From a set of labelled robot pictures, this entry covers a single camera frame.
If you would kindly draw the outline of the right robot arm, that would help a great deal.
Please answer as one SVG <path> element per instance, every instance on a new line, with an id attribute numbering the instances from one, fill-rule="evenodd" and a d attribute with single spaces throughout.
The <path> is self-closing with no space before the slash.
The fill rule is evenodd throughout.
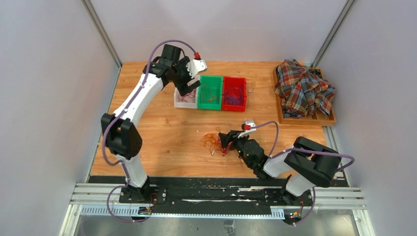
<path id="1" fill-rule="evenodd" d="M 288 205 L 294 205 L 305 191 L 313 187 L 330 187 L 341 163 L 339 153 L 305 137 L 296 138 L 289 149 L 268 157 L 256 140 L 240 138 L 239 135 L 240 132 L 235 130 L 219 133 L 221 145 L 236 150 L 238 157 L 259 179 L 269 180 L 290 170 L 295 171 L 281 191 L 281 199 Z"/>

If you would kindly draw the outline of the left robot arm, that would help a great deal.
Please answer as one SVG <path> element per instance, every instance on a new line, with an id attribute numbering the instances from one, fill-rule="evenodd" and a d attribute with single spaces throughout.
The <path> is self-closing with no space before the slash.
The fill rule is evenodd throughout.
<path id="1" fill-rule="evenodd" d="M 132 197 L 139 203 L 150 199 L 149 177 L 141 159 L 142 138 L 137 125 L 154 97 L 167 84 L 174 84 L 180 95 L 185 96 L 198 88 L 200 82 L 192 82 L 208 68 L 200 54 L 186 42 L 193 56 L 173 45 L 174 40 L 159 43 L 151 52 L 140 79 L 125 101 L 111 114 L 101 117 L 102 155 L 110 166 L 121 165 L 125 174 L 125 188 L 132 189 Z"/>

